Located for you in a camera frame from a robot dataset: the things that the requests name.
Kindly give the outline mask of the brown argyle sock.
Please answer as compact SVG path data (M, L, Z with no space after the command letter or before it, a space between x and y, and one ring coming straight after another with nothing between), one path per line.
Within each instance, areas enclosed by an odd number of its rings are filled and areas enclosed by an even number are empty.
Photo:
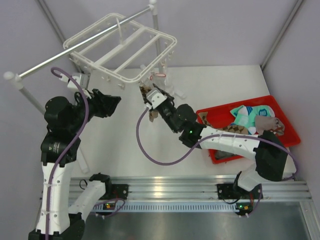
M242 135L249 134L249 130L247 128L245 128L244 126L241 126L241 125L233 124L233 123L229 124L227 126L221 127L221 128L213 127L207 119L208 112L200 112L197 115L200 117L202 123L206 126L215 128L220 131L229 132L229 133L236 133L236 134L242 134Z
M139 86L139 90L142 95L143 102L146 104L147 103L147 94L152 90L152 88L150 86L142 84ZM153 123L154 120L156 118L158 118L159 113L156 110L151 110L151 111L149 111L148 116L149 116L149 121L151 123Z

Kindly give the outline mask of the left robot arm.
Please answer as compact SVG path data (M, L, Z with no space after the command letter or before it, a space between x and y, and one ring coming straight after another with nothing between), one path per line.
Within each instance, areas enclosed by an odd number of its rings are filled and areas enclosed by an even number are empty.
M69 204L80 134L93 117L110 117L121 101L121 97L105 95L98 89L89 96L76 92L74 98L76 103L71 104L64 96L56 96L45 105L47 134L40 146L42 205L36 228L28 234L30 240L80 240L92 208L114 193L110 176L96 173L74 204Z

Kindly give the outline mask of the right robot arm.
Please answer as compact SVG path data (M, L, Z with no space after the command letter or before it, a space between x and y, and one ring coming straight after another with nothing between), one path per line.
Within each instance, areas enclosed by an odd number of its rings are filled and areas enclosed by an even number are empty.
M243 199L262 183L284 180L288 151L272 132L246 135L198 123L196 113L188 104L175 107L174 98L157 86L147 93L146 99L169 128L180 134L179 140L185 146L223 151L253 161L248 169L236 175L221 199Z

